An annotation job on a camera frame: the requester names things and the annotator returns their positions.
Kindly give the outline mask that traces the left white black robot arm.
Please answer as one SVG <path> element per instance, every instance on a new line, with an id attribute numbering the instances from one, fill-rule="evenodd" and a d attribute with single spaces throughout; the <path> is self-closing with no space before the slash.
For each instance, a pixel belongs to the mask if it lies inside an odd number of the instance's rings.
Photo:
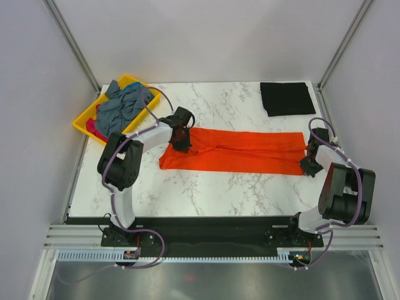
<path id="1" fill-rule="evenodd" d="M 190 129 L 194 121 L 190 112 L 183 116 L 175 114 L 162 117 L 139 132 L 110 135 L 97 164 L 97 172 L 101 175 L 102 185 L 111 194 L 111 221 L 118 226 L 115 237 L 122 245 L 132 245 L 138 236 L 131 226 L 136 218 L 132 186 L 139 176 L 143 154 L 164 143 L 187 153 L 192 147 Z"/>

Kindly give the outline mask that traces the orange t shirt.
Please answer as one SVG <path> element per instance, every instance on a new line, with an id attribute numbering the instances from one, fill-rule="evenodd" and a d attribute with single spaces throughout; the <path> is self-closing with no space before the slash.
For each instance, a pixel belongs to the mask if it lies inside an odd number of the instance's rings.
<path id="1" fill-rule="evenodd" d="M 216 171 L 302 176 L 305 157 L 301 132 L 222 131 L 195 127 L 191 147 L 180 152 L 171 145 L 159 158 L 163 170 Z"/>

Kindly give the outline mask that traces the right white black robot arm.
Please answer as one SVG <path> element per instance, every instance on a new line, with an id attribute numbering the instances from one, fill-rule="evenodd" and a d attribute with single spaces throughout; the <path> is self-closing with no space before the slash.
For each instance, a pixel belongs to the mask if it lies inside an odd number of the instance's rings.
<path id="1" fill-rule="evenodd" d="M 373 203 L 376 174 L 363 169 L 343 157 L 338 149 L 319 146 L 315 162 L 327 171 L 319 195 L 318 205 L 295 215 L 296 224 L 286 230 L 287 241 L 300 246 L 309 238 L 309 233 L 339 226 L 365 224 Z"/>

